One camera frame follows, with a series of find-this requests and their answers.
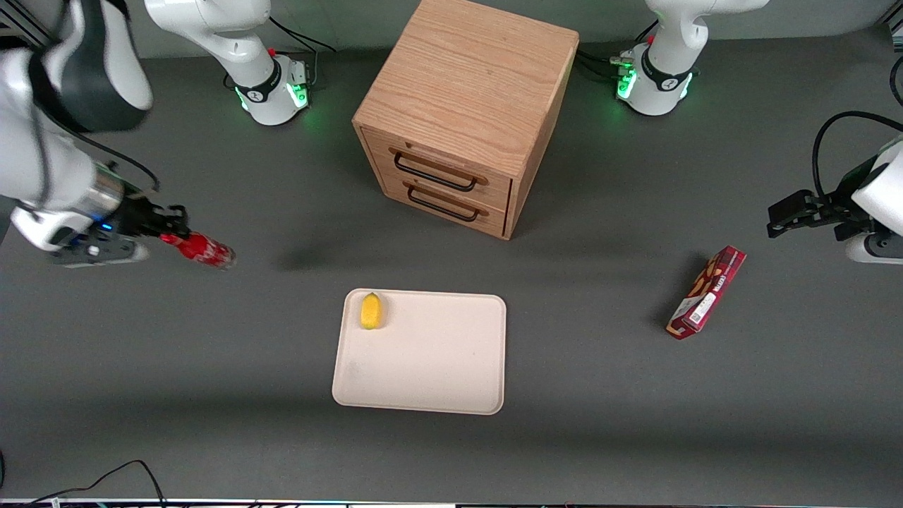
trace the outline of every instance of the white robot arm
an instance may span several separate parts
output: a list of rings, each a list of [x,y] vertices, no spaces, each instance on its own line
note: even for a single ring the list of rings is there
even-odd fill
[[[650,45],[641,42],[612,63],[624,68],[616,97],[649,116],[670,112],[686,96],[692,68],[709,41],[702,16],[745,13],[768,0],[646,0],[658,16],[658,32]]]
[[[269,0],[144,0],[144,5],[160,28],[198,44],[222,64],[236,83],[242,107],[258,123],[283,124],[307,106],[303,62],[271,56],[253,33],[219,35],[266,23]]]
[[[71,33],[43,51],[0,52],[0,194],[11,220],[65,266],[140,260],[140,236],[188,238],[181,206],[154,205],[67,135],[136,127],[153,98],[124,0],[69,0]]]
[[[903,265],[903,136],[850,171],[824,197],[803,190],[768,208],[768,236],[837,224],[847,257],[860,263]]]

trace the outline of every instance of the barcode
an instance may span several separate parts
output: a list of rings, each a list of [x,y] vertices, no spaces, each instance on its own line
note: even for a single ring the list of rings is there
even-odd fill
[[[713,303],[715,303],[715,295],[712,293],[706,294],[703,297],[703,301],[699,302],[696,310],[690,314],[690,322],[694,325],[701,323],[705,315],[708,314],[709,309],[712,308]]]

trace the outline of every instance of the wood grain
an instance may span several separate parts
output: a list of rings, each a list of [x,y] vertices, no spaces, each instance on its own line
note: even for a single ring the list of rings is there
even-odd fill
[[[414,187],[414,196],[417,198],[431,202],[443,207],[448,211],[457,212],[462,215],[471,215],[476,211],[478,213],[477,219],[473,222],[459,221],[445,213],[437,212],[425,206],[421,206],[416,202],[412,202],[408,198],[408,191],[412,187]],[[462,199],[459,196],[450,196],[449,194],[442,191],[428,189],[421,185],[414,184],[410,180],[406,179],[386,179],[386,196],[394,199],[395,201],[413,206],[418,210],[423,210],[424,212],[430,213],[437,217],[442,217],[445,220],[456,222],[474,230],[482,231],[502,240],[507,240],[504,234],[505,213],[501,210],[496,210],[494,208],[483,206],[475,202],[469,202],[468,200]]]
[[[359,125],[519,178],[578,34],[464,0],[423,0]]]
[[[436,188],[449,195],[484,203],[502,211],[507,208],[508,194],[511,190],[510,178],[460,165],[450,159],[423,156],[421,155],[421,150],[409,147],[408,144],[399,143],[369,129],[364,129],[364,132],[367,136],[367,145],[372,157],[371,164],[376,168],[380,180],[406,178],[420,186]],[[399,161],[401,164],[410,166],[423,173],[437,176],[450,183],[466,186],[472,179],[476,179],[477,182],[473,186],[473,190],[469,192],[462,192],[440,183],[433,183],[398,169],[395,165],[395,153],[402,154],[402,159]]]
[[[352,122],[383,192],[413,185],[511,237],[561,108],[578,34],[467,0],[423,0]],[[403,164],[470,191],[396,167]]]

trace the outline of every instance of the black metal handle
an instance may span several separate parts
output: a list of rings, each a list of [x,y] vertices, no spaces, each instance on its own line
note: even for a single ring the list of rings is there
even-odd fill
[[[464,222],[474,222],[475,220],[477,220],[477,217],[479,217],[479,210],[474,210],[473,215],[467,216],[467,215],[462,215],[457,212],[452,212],[451,210],[445,209],[445,208],[439,206],[438,204],[433,204],[431,202],[422,200],[420,198],[416,198],[416,197],[414,197],[414,190],[415,190],[415,188],[413,186],[410,186],[407,188],[407,199],[409,199],[412,202],[415,202],[419,205],[425,206],[426,208],[429,208],[430,210],[436,210],[437,212],[444,213],[446,215],[454,217],[455,219],[457,219],[459,221],[464,221]]]
[[[401,164],[401,157],[402,157],[401,152],[396,152],[395,163],[396,163],[396,167],[398,169],[404,171],[405,173],[409,173],[414,176],[419,176],[423,179],[429,180],[430,182],[438,183],[439,185],[445,185],[446,187],[450,187],[456,191],[461,191],[462,193],[469,193],[470,191],[473,190],[473,187],[477,184],[477,178],[473,177],[473,176],[470,178],[469,185],[460,185],[455,182],[449,182],[448,180],[444,180],[438,176],[433,176],[431,174],[424,173],[423,171],[416,170],[411,166]]]

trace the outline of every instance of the gray tabletop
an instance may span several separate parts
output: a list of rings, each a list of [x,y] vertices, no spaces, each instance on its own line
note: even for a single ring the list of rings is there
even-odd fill
[[[212,59],[145,63],[152,115],[102,139],[155,168],[156,201],[188,206],[239,264],[218,273],[153,241],[143,263],[50,268],[11,230],[4,496],[142,458],[171,497],[903,503],[903,271],[848,261],[827,228],[765,231],[771,203],[811,186],[829,116],[900,116],[886,29],[713,42],[666,118],[575,71],[510,242],[380,194],[350,118],[385,57],[324,58],[312,108],[275,128]],[[892,137],[838,126],[824,179]],[[749,253],[742,271],[701,334],[672,339],[666,318],[727,244]],[[333,402],[355,287],[502,296],[499,414]],[[152,492],[132,472],[97,494]]]

